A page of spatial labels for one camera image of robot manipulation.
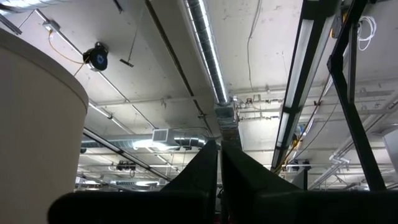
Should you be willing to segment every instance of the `silver ductwork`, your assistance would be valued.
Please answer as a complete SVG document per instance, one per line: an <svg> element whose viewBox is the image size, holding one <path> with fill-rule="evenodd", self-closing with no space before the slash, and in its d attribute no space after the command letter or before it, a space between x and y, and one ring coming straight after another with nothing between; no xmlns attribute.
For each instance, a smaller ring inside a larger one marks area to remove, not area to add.
<svg viewBox="0 0 398 224"><path fill-rule="evenodd" d="M7 9L0 9L0 14L28 12L65 2L70 2L70 0L0 0L0 4L7 7Z"/></svg>
<svg viewBox="0 0 398 224"><path fill-rule="evenodd" d="M185 5L193 27L201 59L205 64L207 75L211 81L216 104L227 105L229 103L229 95L221 74L217 49L205 4L203 0L185 0Z"/></svg>
<svg viewBox="0 0 398 224"><path fill-rule="evenodd" d="M184 0L184 4L201 59L211 82L211 89L216 100L217 123L220 126L221 135L224 140L234 142L235 145L241 147L237 107L229 97L224 85L215 39L205 3L203 0Z"/></svg>
<svg viewBox="0 0 398 224"><path fill-rule="evenodd" d="M186 133L173 129L156 129L153 134L135 134L104 137L111 144L121 148L138 149L153 147L160 151L178 149L180 147L203 147L208 139L197 133ZM83 138L81 148L104 147L102 144Z"/></svg>

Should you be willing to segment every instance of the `black hose reel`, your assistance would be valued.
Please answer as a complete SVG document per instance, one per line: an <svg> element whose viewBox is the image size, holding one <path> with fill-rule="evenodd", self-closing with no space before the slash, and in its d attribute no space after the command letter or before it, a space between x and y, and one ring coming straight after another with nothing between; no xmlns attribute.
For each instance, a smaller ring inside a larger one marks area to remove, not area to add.
<svg viewBox="0 0 398 224"><path fill-rule="evenodd" d="M101 42L97 42L94 48L87 50L83 54L83 61L91 70L101 72L108 66L107 56L108 50L106 47Z"/></svg>

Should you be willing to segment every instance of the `white cylinder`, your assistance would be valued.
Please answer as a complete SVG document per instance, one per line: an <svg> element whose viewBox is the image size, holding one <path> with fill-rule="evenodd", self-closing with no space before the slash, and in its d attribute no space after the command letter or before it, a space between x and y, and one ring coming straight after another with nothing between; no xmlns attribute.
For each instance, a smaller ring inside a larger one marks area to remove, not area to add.
<svg viewBox="0 0 398 224"><path fill-rule="evenodd" d="M0 40L0 223L46 223L75 187L88 97L37 48L2 29Z"/></svg>

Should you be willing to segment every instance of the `air vent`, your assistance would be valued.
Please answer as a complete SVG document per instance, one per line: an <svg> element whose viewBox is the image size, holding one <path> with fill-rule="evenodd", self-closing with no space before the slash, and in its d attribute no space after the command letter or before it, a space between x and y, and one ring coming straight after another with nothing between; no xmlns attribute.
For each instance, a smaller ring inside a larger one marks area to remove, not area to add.
<svg viewBox="0 0 398 224"><path fill-rule="evenodd" d="M174 137L175 131L172 129L155 129L152 133L152 143L160 143L163 146L178 146Z"/></svg>
<svg viewBox="0 0 398 224"><path fill-rule="evenodd" d="M155 129L152 135L152 140L157 142L167 141L168 129Z"/></svg>

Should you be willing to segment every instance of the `light fixture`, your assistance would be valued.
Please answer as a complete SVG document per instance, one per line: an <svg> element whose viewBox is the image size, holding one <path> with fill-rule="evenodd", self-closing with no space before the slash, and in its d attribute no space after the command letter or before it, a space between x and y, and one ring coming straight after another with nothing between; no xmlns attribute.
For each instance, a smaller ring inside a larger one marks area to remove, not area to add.
<svg viewBox="0 0 398 224"><path fill-rule="evenodd" d="M329 38L339 2L303 1L271 170L279 166L290 146Z"/></svg>
<svg viewBox="0 0 398 224"><path fill-rule="evenodd" d="M152 139L144 139L144 140L139 140L136 141L132 144L134 146L134 149L138 148L157 148L159 151L168 151L175 149L176 146L168 146L164 143L161 142L154 142Z"/></svg>
<svg viewBox="0 0 398 224"><path fill-rule="evenodd" d="M159 181L138 181L136 185L139 187L149 187L151 185L159 185Z"/></svg>

